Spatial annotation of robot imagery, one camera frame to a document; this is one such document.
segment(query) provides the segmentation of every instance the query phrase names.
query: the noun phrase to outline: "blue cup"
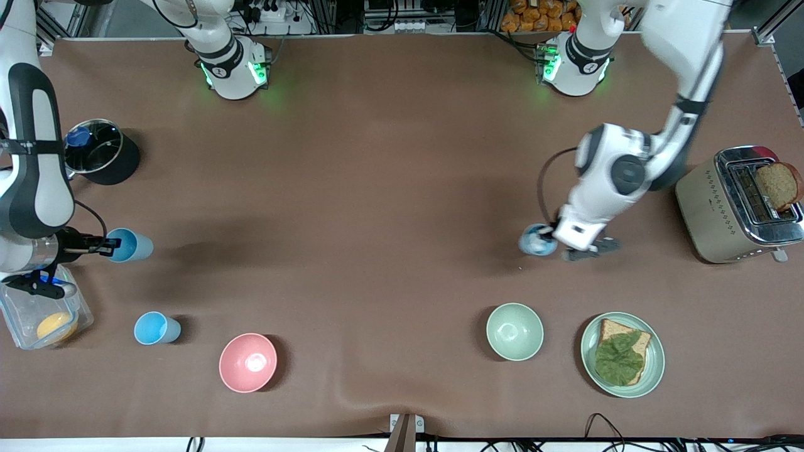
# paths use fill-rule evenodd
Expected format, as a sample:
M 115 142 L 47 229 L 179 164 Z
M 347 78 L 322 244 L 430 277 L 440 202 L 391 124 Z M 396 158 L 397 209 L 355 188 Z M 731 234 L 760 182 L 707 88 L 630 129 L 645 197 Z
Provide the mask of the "blue cup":
M 115 249 L 109 258 L 112 262 L 141 261 L 154 252 L 154 242 L 131 229 L 113 229 L 106 234 L 106 238 L 120 239 L 120 248 Z
M 536 223 L 525 228 L 525 232 L 519 237 L 519 250 L 531 256 L 547 256 L 558 248 L 558 240 L 546 239 L 539 234 L 546 224 Z
M 182 326 L 170 317 L 152 310 L 134 324 L 134 338 L 142 345 L 170 343 L 182 334 Z

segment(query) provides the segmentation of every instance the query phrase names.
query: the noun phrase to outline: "silver toaster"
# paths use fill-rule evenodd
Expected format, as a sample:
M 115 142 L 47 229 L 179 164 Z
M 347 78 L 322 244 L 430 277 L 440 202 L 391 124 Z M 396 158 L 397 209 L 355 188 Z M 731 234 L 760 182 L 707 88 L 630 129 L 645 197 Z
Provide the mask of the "silver toaster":
M 777 212 L 754 177 L 757 168 L 776 161 L 766 147 L 733 147 L 676 184 L 681 214 L 703 259 L 726 263 L 772 254 L 783 262 L 782 247 L 804 240 L 802 206 Z

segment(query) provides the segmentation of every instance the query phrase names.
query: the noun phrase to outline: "plastic container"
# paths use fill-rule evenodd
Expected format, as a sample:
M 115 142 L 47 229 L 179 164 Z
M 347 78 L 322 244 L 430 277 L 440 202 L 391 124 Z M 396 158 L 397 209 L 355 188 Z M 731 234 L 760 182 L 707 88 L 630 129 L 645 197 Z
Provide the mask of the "plastic container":
M 76 284 L 70 270 L 61 265 L 55 271 L 55 278 Z M 94 320 L 77 285 L 73 295 L 54 300 L 3 284 L 0 285 L 0 308 L 14 343 L 23 350 L 55 345 L 92 325 Z

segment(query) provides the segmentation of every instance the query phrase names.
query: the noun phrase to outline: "green plate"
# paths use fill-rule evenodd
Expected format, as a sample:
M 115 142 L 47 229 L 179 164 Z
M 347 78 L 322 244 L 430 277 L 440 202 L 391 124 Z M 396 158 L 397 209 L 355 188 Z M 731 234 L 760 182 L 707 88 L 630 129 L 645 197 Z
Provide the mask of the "green plate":
M 595 351 L 597 350 L 597 341 L 601 336 L 601 323 L 604 318 L 621 323 L 627 327 L 648 332 L 653 336 L 650 338 L 645 354 L 645 370 L 642 372 L 642 377 L 639 379 L 639 382 L 634 386 L 615 386 L 600 378 L 595 370 Z M 626 399 L 642 397 L 648 392 L 653 391 L 664 375 L 664 348 L 662 348 L 662 341 L 658 340 L 656 331 L 653 331 L 653 328 L 641 318 L 625 312 L 601 314 L 589 323 L 584 330 L 584 335 L 580 338 L 580 358 L 584 362 L 586 372 L 589 373 L 589 376 L 592 377 L 592 380 L 594 380 L 598 386 L 609 394 Z

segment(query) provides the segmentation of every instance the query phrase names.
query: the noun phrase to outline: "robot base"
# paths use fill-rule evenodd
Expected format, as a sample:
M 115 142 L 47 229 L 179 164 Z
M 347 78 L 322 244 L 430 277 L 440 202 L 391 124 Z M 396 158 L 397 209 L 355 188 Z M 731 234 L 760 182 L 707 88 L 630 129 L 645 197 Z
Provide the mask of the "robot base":
M 567 96 L 585 96 L 595 89 L 605 78 L 605 70 L 611 59 L 607 59 L 600 67 L 586 68 L 589 74 L 582 73 L 579 68 L 562 57 L 562 50 L 567 48 L 567 40 L 572 36 L 568 31 L 560 33 L 545 43 L 546 51 L 537 58 L 544 58 L 546 63 L 536 63 L 536 78 L 541 84 L 550 84 L 556 91 Z
M 210 89 L 214 89 L 222 98 L 230 101 L 251 96 L 257 89 L 267 89 L 273 61 L 271 49 L 266 46 L 255 43 L 245 36 L 238 36 L 237 40 L 243 45 L 248 58 L 243 58 L 240 64 L 232 69 L 229 77 L 218 78 L 215 76 L 215 69 L 211 74 L 201 63 Z

